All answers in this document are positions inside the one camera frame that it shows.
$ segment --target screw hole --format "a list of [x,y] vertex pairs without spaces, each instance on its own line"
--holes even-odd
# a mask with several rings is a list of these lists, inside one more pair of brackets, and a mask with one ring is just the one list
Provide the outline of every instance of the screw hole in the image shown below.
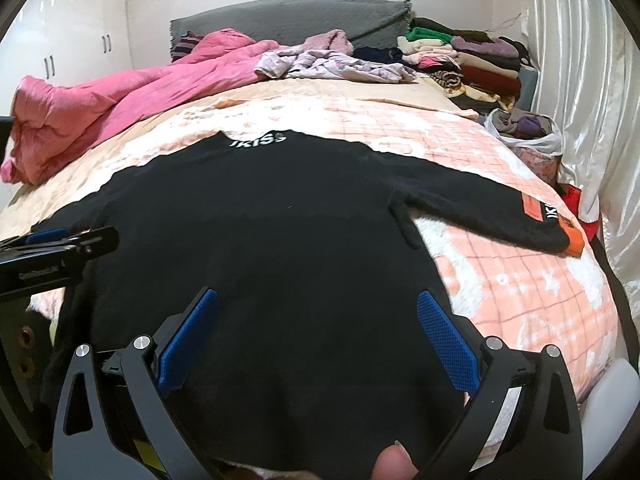
[[20,335],[18,336],[18,344],[25,350],[31,350],[36,346],[36,336],[33,330],[29,326],[23,326],[20,329]]
[[27,379],[33,378],[36,373],[36,365],[31,358],[26,358],[20,362],[20,373]]

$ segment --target pink blanket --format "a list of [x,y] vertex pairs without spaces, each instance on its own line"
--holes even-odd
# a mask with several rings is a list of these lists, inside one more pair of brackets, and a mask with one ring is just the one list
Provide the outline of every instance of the pink blanket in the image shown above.
[[15,142],[2,164],[4,182],[40,184],[72,160],[132,124],[192,99],[258,81],[254,67],[278,43],[256,43],[226,28],[208,34],[192,53],[168,66],[113,74],[74,87],[31,76],[18,86],[12,116]]

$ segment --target white plastic bag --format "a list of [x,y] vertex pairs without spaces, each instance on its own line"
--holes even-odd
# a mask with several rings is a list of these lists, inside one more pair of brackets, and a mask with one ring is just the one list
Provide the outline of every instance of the white plastic bag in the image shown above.
[[500,141],[507,148],[530,148],[540,153],[544,153],[549,156],[560,156],[564,149],[564,137],[562,131],[558,128],[558,125],[551,117],[543,115],[541,117],[549,119],[551,122],[551,133],[548,136],[541,137],[539,139],[525,140],[514,139],[513,137],[502,136],[500,132],[494,126],[494,116],[502,110],[494,110],[484,121],[484,129],[487,130],[492,136]]

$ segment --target metal screw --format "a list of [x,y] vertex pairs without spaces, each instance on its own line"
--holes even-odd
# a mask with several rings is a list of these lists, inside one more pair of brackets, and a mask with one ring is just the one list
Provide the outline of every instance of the metal screw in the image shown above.
[[556,345],[549,345],[546,347],[546,353],[551,357],[560,357],[560,349]]
[[76,355],[78,357],[84,357],[88,353],[89,353],[89,345],[80,345],[78,348],[76,348]]
[[491,350],[499,350],[503,346],[502,340],[500,338],[494,337],[494,336],[487,338],[486,345]]
[[135,348],[137,348],[138,350],[144,350],[149,346],[149,343],[151,343],[151,339],[149,339],[146,335],[141,335],[133,342],[133,346],[135,346]]

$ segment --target cabinet door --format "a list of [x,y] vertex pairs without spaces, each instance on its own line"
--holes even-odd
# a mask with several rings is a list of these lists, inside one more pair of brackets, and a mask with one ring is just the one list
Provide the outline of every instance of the cabinet door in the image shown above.
[[131,70],[126,0],[102,0],[102,16],[107,36],[108,72]]
[[73,86],[108,73],[102,0],[55,0],[47,17],[56,75],[53,83]]
[[15,88],[26,75],[52,82],[46,16],[50,0],[27,0],[0,42],[0,114],[8,115]]

